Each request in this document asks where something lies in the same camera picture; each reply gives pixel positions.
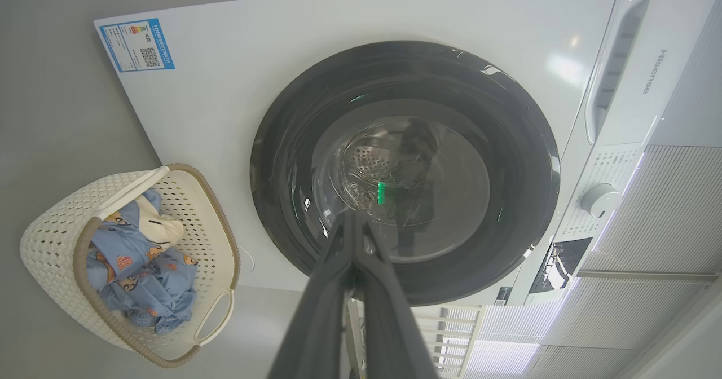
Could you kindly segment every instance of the white wall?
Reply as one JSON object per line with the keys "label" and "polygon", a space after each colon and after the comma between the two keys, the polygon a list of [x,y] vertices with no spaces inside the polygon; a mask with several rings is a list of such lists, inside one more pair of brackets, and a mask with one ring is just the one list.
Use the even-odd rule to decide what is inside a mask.
{"label": "white wall", "polygon": [[660,369],[644,379],[719,379],[722,377],[722,316],[691,346],[674,358],[663,361]]}

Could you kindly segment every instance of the laundry basket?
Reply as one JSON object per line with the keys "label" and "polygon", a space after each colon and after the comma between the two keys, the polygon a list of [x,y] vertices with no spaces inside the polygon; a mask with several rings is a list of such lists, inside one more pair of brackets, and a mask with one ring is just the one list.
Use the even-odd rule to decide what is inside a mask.
{"label": "laundry basket", "polygon": [[[199,261],[193,317],[165,335],[111,312],[90,286],[85,268],[90,238],[101,220],[149,188],[162,196],[161,213],[185,226],[178,250]],[[186,363],[223,330],[233,311],[240,266],[228,222],[206,179],[191,166],[179,164],[114,174],[79,189],[25,230],[20,255],[47,294],[77,322],[163,368]],[[217,306],[226,307],[219,310],[225,313],[212,313]],[[212,314],[222,318],[209,320]],[[201,329],[205,333],[213,327],[200,338]]]}

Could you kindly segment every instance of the door glass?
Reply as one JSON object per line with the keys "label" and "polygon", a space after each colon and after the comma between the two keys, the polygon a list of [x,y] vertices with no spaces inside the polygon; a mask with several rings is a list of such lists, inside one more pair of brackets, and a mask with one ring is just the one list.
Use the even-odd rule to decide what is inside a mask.
{"label": "door glass", "polygon": [[484,161],[465,137],[440,122],[382,117],[315,150],[322,155],[314,196],[323,231],[343,210],[362,210],[392,261],[447,253],[479,228],[487,212]]}

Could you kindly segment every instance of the washing machine door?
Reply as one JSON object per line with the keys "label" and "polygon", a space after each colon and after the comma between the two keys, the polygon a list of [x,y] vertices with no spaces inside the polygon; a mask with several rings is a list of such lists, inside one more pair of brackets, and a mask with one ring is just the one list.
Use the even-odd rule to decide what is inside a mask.
{"label": "washing machine door", "polygon": [[427,42],[364,45],[305,71],[264,117],[250,168],[261,222],[297,268],[314,269],[343,210],[364,210],[412,305],[513,271],[559,192],[531,96],[482,58]]}

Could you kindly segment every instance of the washing machine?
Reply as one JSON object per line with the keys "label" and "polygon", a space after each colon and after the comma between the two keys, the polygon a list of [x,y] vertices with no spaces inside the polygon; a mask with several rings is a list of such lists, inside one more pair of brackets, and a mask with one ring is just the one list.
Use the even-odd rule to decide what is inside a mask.
{"label": "washing machine", "polygon": [[240,283],[300,291],[362,210],[412,305],[559,298],[714,0],[243,0],[95,22],[155,151],[198,168]]}

